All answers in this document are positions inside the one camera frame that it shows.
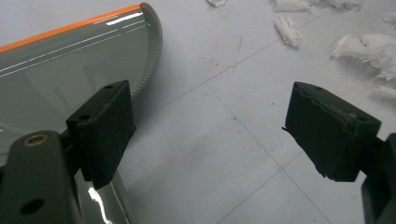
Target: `screw hole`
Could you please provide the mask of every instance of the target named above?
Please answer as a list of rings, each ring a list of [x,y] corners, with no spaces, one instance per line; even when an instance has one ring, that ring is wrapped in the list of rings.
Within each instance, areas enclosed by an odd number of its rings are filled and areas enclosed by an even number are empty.
[[[367,121],[367,118],[358,117],[358,120],[364,122],[364,121]]]
[[[34,199],[22,207],[21,214],[25,216],[32,215],[33,213],[40,210],[43,205],[44,201],[42,199]]]
[[[81,115],[81,116],[79,116],[79,119],[81,119],[81,120],[87,120],[87,119],[90,119],[90,118],[91,118],[90,115]]]

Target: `crumpled paper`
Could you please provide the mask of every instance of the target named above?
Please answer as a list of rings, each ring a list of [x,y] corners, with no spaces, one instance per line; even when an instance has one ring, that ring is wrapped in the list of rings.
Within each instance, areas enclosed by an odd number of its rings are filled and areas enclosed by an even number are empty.
[[[276,12],[309,10],[311,4],[305,0],[276,0]]]
[[[279,17],[275,20],[276,28],[286,44],[295,48],[303,42],[303,35],[297,30],[297,24],[291,18]]]
[[[275,11],[309,10],[313,5],[317,5],[320,2],[327,2],[329,5],[337,8],[352,9],[353,7],[361,7],[362,1],[363,0],[276,0]]]
[[[329,5],[337,8],[352,9],[353,7],[361,7],[361,0],[327,0]]]
[[[396,40],[387,35],[363,35],[361,39],[346,35],[337,42],[332,57],[355,58],[377,68],[378,78],[396,78]]]
[[[225,0],[207,0],[207,1],[215,7],[224,7],[225,6]]]

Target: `white tile floor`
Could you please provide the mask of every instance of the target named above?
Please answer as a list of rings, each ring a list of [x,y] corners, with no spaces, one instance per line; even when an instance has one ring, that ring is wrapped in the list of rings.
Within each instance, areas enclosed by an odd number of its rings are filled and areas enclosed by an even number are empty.
[[[156,74],[134,102],[138,130],[120,174],[142,224],[332,223],[363,221],[360,186],[323,179],[281,131],[291,86],[322,86],[396,132],[396,109],[373,94],[375,71],[332,61],[343,35],[396,36],[380,16],[394,0],[360,11],[316,7],[275,13],[275,0],[148,0],[163,24]],[[2,0],[0,45],[136,1]],[[274,27],[290,16],[304,35],[285,46]]]

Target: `orange stripe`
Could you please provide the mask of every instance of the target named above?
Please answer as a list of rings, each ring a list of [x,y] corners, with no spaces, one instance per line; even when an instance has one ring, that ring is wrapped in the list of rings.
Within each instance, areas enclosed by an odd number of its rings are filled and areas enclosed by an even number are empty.
[[[11,50],[11,49],[18,48],[18,47],[23,46],[23,45],[27,45],[27,44],[36,42],[36,41],[44,39],[44,38],[48,38],[48,37],[53,36],[53,35],[58,35],[58,34],[73,30],[73,29],[77,29],[78,27],[89,25],[89,24],[92,24],[92,23],[97,22],[97,21],[102,21],[102,20],[108,19],[110,17],[118,16],[118,15],[123,14],[123,13],[127,13],[127,12],[130,12],[130,11],[138,10],[139,8],[140,8],[139,5],[133,5],[133,6],[121,8],[121,9],[118,9],[118,10],[115,10],[115,11],[112,11],[112,12],[107,12],[106,14],[103,14],[103,15],[100,15],[100,16],[97,16],[97,17],[93,17],[93,18],[90,18],[90,19],[87,19],[87,20],[84,20],[84,21],[78,21],[76,23],[72,23],[72,24],[69,24],[69,25],[66,25],[66,26],[63,26],[63,27],[48,31],[46,33],[42,33],[42,34],[39,34],[39,35],[34,35],[34,36],[28,37],[28,38],[23,39],[23,40],[19,40],[17,42],[11,43],[11,44],[7,44],[7,45],[4,45],[4,46],[1,46],[0,47],[0,53],[8,51],[8,50]]]

